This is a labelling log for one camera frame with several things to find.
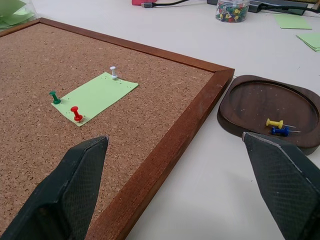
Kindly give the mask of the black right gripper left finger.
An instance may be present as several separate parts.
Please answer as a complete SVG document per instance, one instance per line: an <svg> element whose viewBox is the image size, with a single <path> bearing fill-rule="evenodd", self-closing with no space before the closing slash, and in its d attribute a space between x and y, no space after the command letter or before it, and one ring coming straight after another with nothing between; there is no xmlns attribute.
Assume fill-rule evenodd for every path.
<svg viewBox="0 0 320 240"><path fill-rule="evenodd" d="M33 190L0 240L84 240L95 210L109 138L71 147Z"/></svg>

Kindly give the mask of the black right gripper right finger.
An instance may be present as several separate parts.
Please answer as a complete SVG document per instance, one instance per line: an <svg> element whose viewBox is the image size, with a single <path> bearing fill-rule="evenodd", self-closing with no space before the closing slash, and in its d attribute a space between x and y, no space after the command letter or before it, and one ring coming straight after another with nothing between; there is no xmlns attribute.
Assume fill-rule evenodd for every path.
<svg viewBox="0 0 320 240"><path fill-rule="evenodd" d="M320 169L295 145L243 132L260 194L285 240L320 240Z"/></svg>

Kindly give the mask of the blue push pin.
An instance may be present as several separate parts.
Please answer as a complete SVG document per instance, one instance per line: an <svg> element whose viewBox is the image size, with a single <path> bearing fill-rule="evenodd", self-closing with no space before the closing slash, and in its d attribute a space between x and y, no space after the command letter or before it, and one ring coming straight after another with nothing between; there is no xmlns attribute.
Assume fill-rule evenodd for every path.
<svg viewBox="0 0 320 240"><path fill-rule="evenodd" d="M271 128L271 134L272 135L279 135L283 137L288 137L290 133L301 133L301 131L298 130L290 130L288 127L284 128Z"/></svg>

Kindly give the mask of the yellow push pin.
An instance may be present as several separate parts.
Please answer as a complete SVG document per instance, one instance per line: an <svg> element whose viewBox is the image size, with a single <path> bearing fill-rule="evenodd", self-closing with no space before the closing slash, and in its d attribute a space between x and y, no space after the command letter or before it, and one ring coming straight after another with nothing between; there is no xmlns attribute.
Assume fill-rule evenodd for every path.
<svg viewBox="0 0 320 240"><path fill-rule="evenodd" d="M265 125L266 126L277 127L278 129L282 129L284 127L286 127L286 128L296 128L295 126L284 124L283 120L274 121L274 120L270 120L269 118L266 120Z"/></svg>

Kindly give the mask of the red push pin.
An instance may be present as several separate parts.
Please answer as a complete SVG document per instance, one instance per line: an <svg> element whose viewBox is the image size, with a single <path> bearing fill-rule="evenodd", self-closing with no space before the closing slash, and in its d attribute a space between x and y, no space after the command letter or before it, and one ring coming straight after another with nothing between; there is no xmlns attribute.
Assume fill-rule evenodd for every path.
<svg viewBox="0 0 320 240"><path fill-rule="evenodd" d="M70 108L70 111L74 114L74 121L76 122L81 122L83 119L83 116L81 114L79 114L78 112L78 107L77 106L73 106Z"/></svg>

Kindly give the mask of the green push pin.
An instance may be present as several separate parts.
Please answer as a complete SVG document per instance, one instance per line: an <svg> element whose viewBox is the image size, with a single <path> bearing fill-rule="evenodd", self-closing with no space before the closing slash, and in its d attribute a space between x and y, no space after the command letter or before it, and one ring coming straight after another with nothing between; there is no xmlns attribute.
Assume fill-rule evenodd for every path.
<svg viewBox="0 0 320 240"><path fill-rule="evenodd" d="M54 90L53 90L53 91L50 91L50 92L49 92L49 95L52 96L52 98L53 98L53 104L54 104L54 105L58 105L58 104L61 103L61 99L57 97L56 91L54 91Z"/></svg>

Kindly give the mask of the light green paper note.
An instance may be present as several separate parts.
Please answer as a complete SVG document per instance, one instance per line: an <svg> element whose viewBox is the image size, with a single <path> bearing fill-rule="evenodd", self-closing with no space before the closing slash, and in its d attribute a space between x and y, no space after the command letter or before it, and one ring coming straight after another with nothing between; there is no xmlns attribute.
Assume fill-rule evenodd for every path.
<svg viewBox="0 0 320 240"><path fill-rule="evenodd" d="M61 97L60 104L51 104L65 118L81 127L105 109L121 100L139 86L138 83L112 79L112 75L104 72ZM77 106L78 113L83 116L80 122L74 121L71 107Z"/></svg>

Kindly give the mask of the wood-framed cork board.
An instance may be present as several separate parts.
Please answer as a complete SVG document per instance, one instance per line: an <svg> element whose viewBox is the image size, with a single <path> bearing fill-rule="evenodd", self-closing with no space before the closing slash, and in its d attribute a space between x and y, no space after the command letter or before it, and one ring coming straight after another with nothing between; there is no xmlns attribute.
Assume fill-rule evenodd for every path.
<svg viewBox="0 0 320 240"><path fill-rule="evenodd" d="M137 87L84 125L53 103L116 67ZM0 239L66 152L108 137L96 192L85 176L73 219L85 240L125 240L225 89L234 70L41 18L0 32Z"/></svg>

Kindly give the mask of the clear jar of push pins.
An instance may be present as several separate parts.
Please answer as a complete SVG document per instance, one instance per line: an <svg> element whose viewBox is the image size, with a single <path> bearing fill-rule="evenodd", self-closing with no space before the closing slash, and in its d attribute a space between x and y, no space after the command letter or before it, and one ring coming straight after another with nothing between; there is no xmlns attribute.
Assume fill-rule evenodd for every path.
<svg viewBox="0 0 320 240"><path fill-rule="evenodd" d="M241 23L246 20L250 0L217 0L215 18L220 22Z"/></svg>

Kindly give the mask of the dark wooden tray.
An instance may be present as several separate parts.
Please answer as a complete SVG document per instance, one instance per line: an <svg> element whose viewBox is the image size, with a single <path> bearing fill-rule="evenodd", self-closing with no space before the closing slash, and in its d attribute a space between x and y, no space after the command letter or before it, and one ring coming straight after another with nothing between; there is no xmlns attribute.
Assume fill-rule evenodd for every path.
<svg viewBox="0 0 320 240"><path fill-rule="evenodd" d="M255 75L236 77L220 103L217 119L229 133L271 135L267 120L293 126L276 138L299 147L306 155L320 147L320 95L287 83Z"/></svg>

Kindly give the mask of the stack of green paper sheets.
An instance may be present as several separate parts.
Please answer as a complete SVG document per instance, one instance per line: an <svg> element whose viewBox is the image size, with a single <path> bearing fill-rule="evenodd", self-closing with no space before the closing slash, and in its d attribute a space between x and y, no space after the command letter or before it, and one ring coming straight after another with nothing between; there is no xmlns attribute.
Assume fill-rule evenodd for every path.
<svg viewBox="0 0 320 240"><path fill-rule="evenodd" d="M320 32L299 34L296 37L315 52L320 52Z"/></svg>

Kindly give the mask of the single green paper sheet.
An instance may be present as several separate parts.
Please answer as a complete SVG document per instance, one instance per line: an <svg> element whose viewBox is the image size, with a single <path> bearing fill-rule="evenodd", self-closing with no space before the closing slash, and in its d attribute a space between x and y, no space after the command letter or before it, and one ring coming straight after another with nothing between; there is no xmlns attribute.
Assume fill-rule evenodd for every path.
<svg viewBox="0 0 320 240"><path fill-rule="evenodd" d="M312 29L312 27L307 23L306 19L299 15L276 14L274 18L281 29Z"/></svg>

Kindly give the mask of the clear container with green paper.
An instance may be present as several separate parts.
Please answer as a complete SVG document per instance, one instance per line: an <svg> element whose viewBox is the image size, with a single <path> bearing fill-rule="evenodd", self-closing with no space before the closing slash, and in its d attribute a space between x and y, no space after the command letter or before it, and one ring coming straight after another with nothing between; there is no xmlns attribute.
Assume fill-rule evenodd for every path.
<svg viewBox="0 0 320 240"><path fill-rule="evenodd" d="M0 32L37 18L32 0L0 0Z"/></svg>

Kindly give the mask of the red flat object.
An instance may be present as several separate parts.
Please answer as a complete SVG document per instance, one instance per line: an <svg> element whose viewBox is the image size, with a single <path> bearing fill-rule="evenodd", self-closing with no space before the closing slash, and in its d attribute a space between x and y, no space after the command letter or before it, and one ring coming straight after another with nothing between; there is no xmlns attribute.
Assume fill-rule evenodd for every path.
<svg viewBox="0 0 320 240"><path fill-rule="evenodd" d="M140 6L141 4L148 4L148 3L156 3L157 0L131 0L131 4L133 6Z"/></svg>

